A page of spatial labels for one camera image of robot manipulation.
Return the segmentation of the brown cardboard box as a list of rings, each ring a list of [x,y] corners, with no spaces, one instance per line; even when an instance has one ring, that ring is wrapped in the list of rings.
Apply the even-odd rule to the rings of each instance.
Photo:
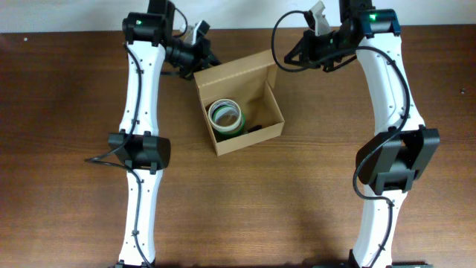
[[[218,156],[282,134],[285,119],[273,94],[276,76],[277,66],[270,50],[194,74],[205,123]],[[225,135],[212,128],[208,110],[219,99],[231,99],[241,108],[244,126],[237,134]],[[257,125],[263,128],[247,133]]]

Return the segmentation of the black permanent marker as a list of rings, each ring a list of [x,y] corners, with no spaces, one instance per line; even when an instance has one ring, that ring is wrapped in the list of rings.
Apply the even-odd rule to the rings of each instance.
[[[247,133],[252,133],[252,132],[255,132],[255,131],[258,131],[258,130],[261,130],[263,128],[262,125],[257,125],[257,126],[254,126],[252,128],[250,128],[249,130],[247,130]]]

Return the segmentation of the green tape roll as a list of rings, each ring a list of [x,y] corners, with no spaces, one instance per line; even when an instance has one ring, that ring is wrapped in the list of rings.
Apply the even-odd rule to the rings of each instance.
[[[221,106],[212,114],[212,122],[221,134],[234,135],[244,124],[242,113],[233,106]]]

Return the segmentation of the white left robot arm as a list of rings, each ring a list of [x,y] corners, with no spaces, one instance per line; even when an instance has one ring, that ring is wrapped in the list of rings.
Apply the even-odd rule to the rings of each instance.
[[[152,0],[144,13],[123,20],[124,48],[129,60],[126,105],[109,146],[126,171],[128,203],[125,235],[117,267],[154,267],[155,211],[158,189],[170,160],[171,144],[159,135],[158,93],[163,64],[178,69],[185,80],[220,61],[211,50],[205,21],[173,33],[179,9],[171,1]]]

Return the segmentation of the beige masking tape roll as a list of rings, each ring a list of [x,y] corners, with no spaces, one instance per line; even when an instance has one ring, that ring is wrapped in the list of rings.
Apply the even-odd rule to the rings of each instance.
[[[229,133],[241,127],[242,110],[234,100],[219,99],[210,105],[208,119],[212,128]]]

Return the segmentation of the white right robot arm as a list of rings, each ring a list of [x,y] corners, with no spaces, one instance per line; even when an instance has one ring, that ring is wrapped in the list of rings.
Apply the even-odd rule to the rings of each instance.
[[[284,57],[288,72],[337,71],[358,60],[373,106],[374,137],[356,154],[353,189],[364,201],[355,245],[342,267],[394,267],[392,243],[402,204],[440,144],[420,115],[402,60],[402,29],[396,12],[371,1],[340,1],[334,31],[318,1],[302,12],[308,30]]]

